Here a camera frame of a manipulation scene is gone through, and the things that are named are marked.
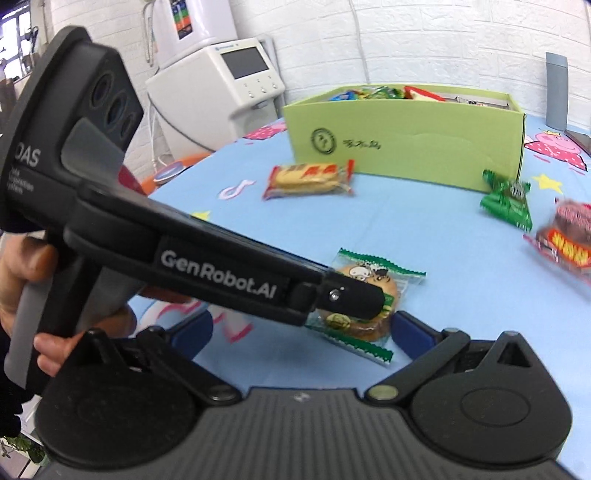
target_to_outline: green box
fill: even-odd
[[[404,85],[389,85],[403,88]],[[519,177],[525,114],[507,93],[414,85],[446,98],[460,95],[506,109],[457,102],[342,100],[344,86],[284,109],[298,163],[355,160],[355,171],[441,183],[481,192],[485,169]]]

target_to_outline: window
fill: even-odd
[[[23,2],[0,20],[4,37],[0,40],[0,59],[5,60],[6,78],[24,77],[31,67],[23,61],[31,53],[31,11],[29,2]]]

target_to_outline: camera lens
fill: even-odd
[[[127,135],[129,134],[129,131],[131,130],[131,126],[134,123],[134,120],[135,120],[134,113],[129,114],[125,118],[125,120],[123,120],[123,125],[121,125],[121,138],[122,139],[127,137]]]
[[[123,110],[125,110],[125,98],[122,95],[119,95],[113,100],[113,103],[107,112],[107,127],[110,127],[119,121],[121,115],[123,115]]]
[[[92,90],[91,103],[93,107],[100,106],[105,101],[113,85],[113,75],[105,73],[99,81],[96,82],[94,90]]]

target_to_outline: hand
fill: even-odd
[[[57,250],[30,236],[12,236],[0,258],[0,323],[10,336],[18,302],[26,283],[51,277],[57,265]],[[191,298],[156,287],[146,287],[141,295],[170,303],[185,303]],[[95,325],[113,338],[130,335],[135,330],[136,318],[126,305],[112,316]],[[37,363],[46,374],[55,377],[84,332],[72,338],[60,338],[48,333],[35,336],[33,345],[40,353]]]

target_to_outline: table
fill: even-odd
[[[478,192],[356,175],[354,197],[262,201],[272,167],[293,161],[283,130],[279,121],[228,145],[152,197],[188,213],[210,212],[217,225],[323,264],[330,264],[343,247],[427,271],[426,281],[409,291],[401,307],[438,330],[458,327],[474,339],[496,339],[504,330],[521,332],[573,411],[560,461],[591,479],[591,288],[542,260],[519,229],[480,209],[483,195]],[[591,173],[573,166],[568,155],[561,161],[540,153],[541,147],[562,142],[544,133],[548,128],[542,119],[529,116],[526,130],[531,144],[521,180],[532,183],[528,201],[535,231],[551,219],[555,197],[591,200]],[[591,166],[588,156],[582,153],[581,158]],[[562,183],[564,195],[540,188],[548,186],[542,175]],[[226,189],[241,183],[239,195],[219,198],[222,191],[223,196],[235,193]],[[150,303],[135,298],[131,306],[141,317]],[[216,327],[212,341],[195,358],[244,392],[255,385],[363,391],[409,361],[393,346],[394,361],[384,367],[307,329],[261,319],[252,324],[253,330],[235,343]]]

